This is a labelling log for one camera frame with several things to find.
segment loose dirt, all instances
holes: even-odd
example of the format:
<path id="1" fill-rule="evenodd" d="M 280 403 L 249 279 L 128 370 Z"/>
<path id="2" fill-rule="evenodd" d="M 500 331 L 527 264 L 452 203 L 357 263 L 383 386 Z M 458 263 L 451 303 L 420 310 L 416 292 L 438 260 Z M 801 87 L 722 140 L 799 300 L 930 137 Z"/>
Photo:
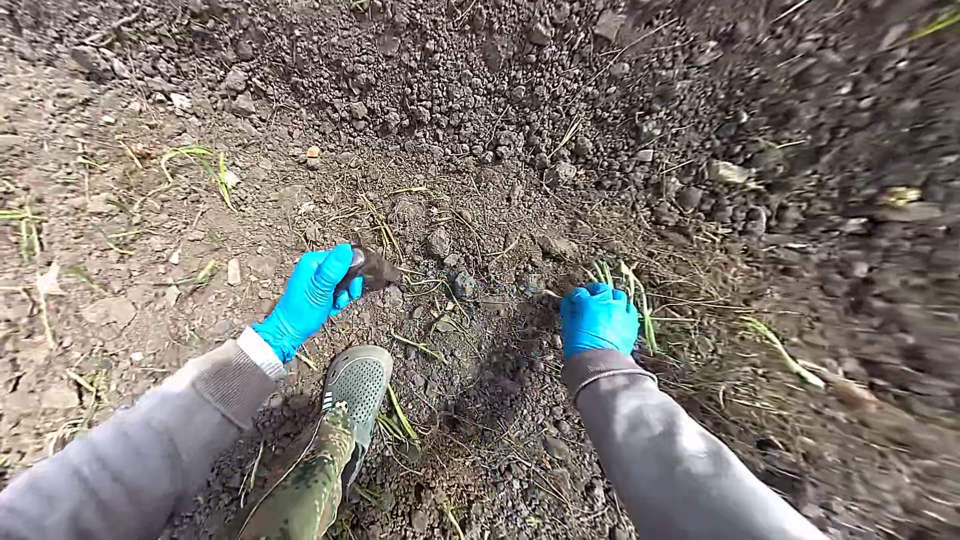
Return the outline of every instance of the loose dirt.
<path id="1" fill-rule="evenodd" d="M 957 533 L 960 24 L 920 34 L 955 5 L 0 12 L 4 480 L 360 241 L 404 282 L 308 342 L 165 537 L 225 534 L 374 343 L 418 441 L 381 425 L 331 537 L 634 538 L 559 379 L 598 259 L 655 310 L 637 361 L 827 534 Z"/>

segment small tool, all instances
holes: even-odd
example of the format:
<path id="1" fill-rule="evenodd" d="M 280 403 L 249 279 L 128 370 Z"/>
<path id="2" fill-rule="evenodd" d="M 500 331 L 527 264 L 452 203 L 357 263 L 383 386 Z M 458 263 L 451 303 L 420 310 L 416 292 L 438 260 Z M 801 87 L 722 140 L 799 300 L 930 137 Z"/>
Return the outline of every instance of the small tool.
<path id="1" fill-rule="evenodd" d="M 357 276 L 363 276 L 365 291 L 380 290 L 390 283 L 399 282 L 403 277 L 399 269 L 380 254 L 357 244 L 353 244 L 352 247 L 353 260 L 350 261 L 347 274 L 334 287 L 333 298 L 339 297 L 341 292 L 347 290 L 350 282 Z"/>

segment shoe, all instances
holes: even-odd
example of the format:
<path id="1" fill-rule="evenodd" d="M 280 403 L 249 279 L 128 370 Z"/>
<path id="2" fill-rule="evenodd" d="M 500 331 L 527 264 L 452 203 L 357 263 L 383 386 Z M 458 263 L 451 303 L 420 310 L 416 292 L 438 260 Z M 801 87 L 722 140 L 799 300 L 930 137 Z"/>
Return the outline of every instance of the shoe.
<path id="1" fill-rule="evenodd" d="M 358 345 L 333 358 L 326 373 L 321 410 L 327 412 L 335 404 L 346 402 L 347 414 L 353 425 L 353 455 L 341 475 L 344 495 L 367 456 L 376 413 L 383 404 L 393 372 L 394 359 L 386 349 L 375 345 Z"/>

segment blue glove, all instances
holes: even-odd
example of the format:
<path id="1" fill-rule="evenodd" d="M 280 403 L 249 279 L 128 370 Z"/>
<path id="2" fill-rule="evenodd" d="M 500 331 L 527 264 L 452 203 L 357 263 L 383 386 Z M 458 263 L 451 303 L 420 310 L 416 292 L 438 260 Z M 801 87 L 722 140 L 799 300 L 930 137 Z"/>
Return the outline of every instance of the blue glove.
<path id="1" fill-rule="evenodd" d="M 593 349 L 634 350 L 639 323 L 627 293 L 606 283 L 577 287 L 560 302 L 564 359 Z"/>
<path id="2" fill-rule="evenodd" d="M 334 299 L 333 289 L 347 274 L 353 260 L 349 244 L 332 250 L 307 252 L 300 257 L 287 282 L 287 290 L 265 321 L 253 325 L 281 361 L 294 357 L 306 338 L 320 329 L 326 318 L 336 315 L 351 300 L 360 297 L 363 278 L 357 276 Z"/>

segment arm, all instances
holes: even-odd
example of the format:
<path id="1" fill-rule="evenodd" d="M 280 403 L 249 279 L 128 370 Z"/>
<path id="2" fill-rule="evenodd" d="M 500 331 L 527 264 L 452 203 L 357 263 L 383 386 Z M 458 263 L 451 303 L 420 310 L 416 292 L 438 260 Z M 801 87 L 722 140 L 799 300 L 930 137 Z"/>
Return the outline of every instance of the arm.
<path id="1" fill-rule="evenodd" d="M 245 338 L 262 343 L 251 329 Z M 190 360 L 14 479 L 0 493 L 0 538 L 156 538 L 274 388 L 236 341 Z"/>
<path id="2" fill-rule="evenodd" d="M 637 317 L 622 291 L 579 288 L 561 315 L 564 382 L 641 538 L 826 538 L 629 357 Z"/>
<path id="3" fill-rule="evenodd" d="M 132 408 L 14 479 L 0 493 L 0 538 L 157 538 L 250 428 L 283 364 L 360 296 L 357 278 L 333 299 L 351 259 L 349 244 L 304 254 L 263 323 L 190 360 Z"/>

